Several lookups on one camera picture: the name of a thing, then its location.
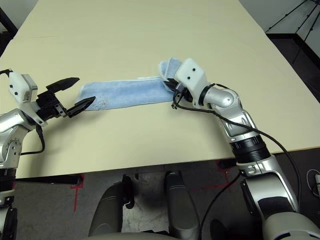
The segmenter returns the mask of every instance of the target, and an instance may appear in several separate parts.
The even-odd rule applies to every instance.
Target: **beige tabletop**
[[[83,84],[156,76],[170,57],[192,57],[209,81],[236,90],[288,150],[320,146],[320,104],[237,0],[39,0],[0,67],[30,74],[38,93],[79,77],[57,94],[69,108]],[[1,76],[0,113],[15,107]],[[18,178],[233,157],[214,116],[170,102],[50,119],[43,134],[45,152],[21,156]],[[29,133],[23,151],[40,148]]]

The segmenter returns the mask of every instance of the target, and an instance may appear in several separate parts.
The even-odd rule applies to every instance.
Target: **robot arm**
[[[74,85],[79,78],[71,77],[47,86],[47,91],[37,96],[38,87],[32,78],[10,69],[0,71],[9,77],[9,92],[19,108],[0,115],[0,240],[14,240],[17,230],[17,209],[12,208],[15,196],[16,169],[21,155],[41,153],[45,149],[42,127],[53,117],[74,117],[95,100],[86,98],[70,109],[56,98],[55,93]],[[22,153],[26,134],[36,129],[42,150]]]
[[[177,85],[173,108],[177,108],[184,94],[190,94],[194,111],[216,113],[215,115],[220,117],[222,131],[237,160],[236,165],[245,177],[241,187],[249,212],[258,216],[263,224],[270,216],[276,219],[275,215],[282,213],[293,213],[297,219],[301,218],[298,214],[297,198],[285,174],[275,156],[269,153],[260,134],[254,131],[255,123],[243,109],[239,95],[224,86],[220,89],[215,87],[216,84],[210,84],[205,72],[191,58],[181,64],[174,80]],[[249,129],[232,123],[247,126]],[[281,232],[275,230],[271,235],[274,237],[277,234],[280,236]]]

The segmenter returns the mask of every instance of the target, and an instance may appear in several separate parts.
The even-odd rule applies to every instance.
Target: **wall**
[[[0,7],[19,29],[38,0],[0,0]],[[0,23],[0,33],[6,31]]]
[[[252,18],[265,31],[280,20],[286,13],[294,9],[303,0],[239,0]],[[298,26],[306,18],[307,14],[315,6],[312,1],[307,1],[291,15],[285,18],[269,33],[294,33]],[[304,39],[320,11],[318,6],[303,27],[298,31],[299,36]],[[320,17],[311,31],[306,43],[320,57]]]

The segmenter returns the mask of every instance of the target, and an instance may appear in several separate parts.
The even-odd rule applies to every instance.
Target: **black metal rod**
[[[309,36],[310,32],[314,29],[314,26],[315,26],[315,24],[316,24],[316,22],[317,22],[317,20],[318,20],[319,16],[320,16],[320,10],[319,10],[319,12],[318,12],[318,14],[317,14],[317,16],[316,16],[316,18],[315,18],[315,20],[314,20],[314,22],[313,22],[312,26],[311,26],[311,27],[310,27],[310,29],[309,29],[308,34],[305,36],[305,38],[304,38],[304,40],[303,40],[303,43],[300,45],[300,48],[299,48],[298,52],[296,53],[296,55],[295,55],[295,57],[294,57],[294,59],[293,59],[293,61],[292,61],[292,64],[294,64],[294,63],[295,63],[295,61],[296,61],[296,59],[297,59],[297,57],[298,57],[298,55],[299,55],[299,53],[300,53],[300,51],[301,51],[302,47],[303,47],[303,46],[304,46],[304,44],[306,43],[306,40],[307,40],[307,38],[308,38],[308,36]]]
[[[271,27],[268,28],[267,31],[265,31],[265,33],[269,32],[275,25],[277,25],[278,23],[280,23],[283,19],[285,19],[286,17],[288,17],[291,13],[293,13],[297,8],[299,8],[302,4],[304,4],[306,1],[308,0],[304,0],[302,3],[300,3],[298,6],[296,6],[294,9],[292,9],[290,12],[286,13],[284,15],[283,18],[281,18],[279,21],[277,21],[275,24],[273,24]]]
[[[6,13],[0,7],[0,23],[8,30],[9,33],[14,37],[18,32],[17,27],[10,20],[10,18],[6,15]]]
[[[311,16],[311,14],[314,12],[314,10],[317,8],[318,4],[314,6],[314,8],[311,10],[311,12],[306,16],[305,20],[301,23],[300,26],[298,26],[298,29],[295,31],[295,34],[300,30],[300,28],[305,24],[305,22],[308,20],[308,18]]]

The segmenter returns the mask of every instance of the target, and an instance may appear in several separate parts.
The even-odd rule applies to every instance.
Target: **light blue cloth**
[[[85,84],[77,102],[95,96],[94,102],[86,109],[98,111],[118,109],[144,104],[170,102],[173,92],[163,83],[173,78],[181,62],[177,58],[159,64],[160,76],[142,77],[135,80],[92,82]]]

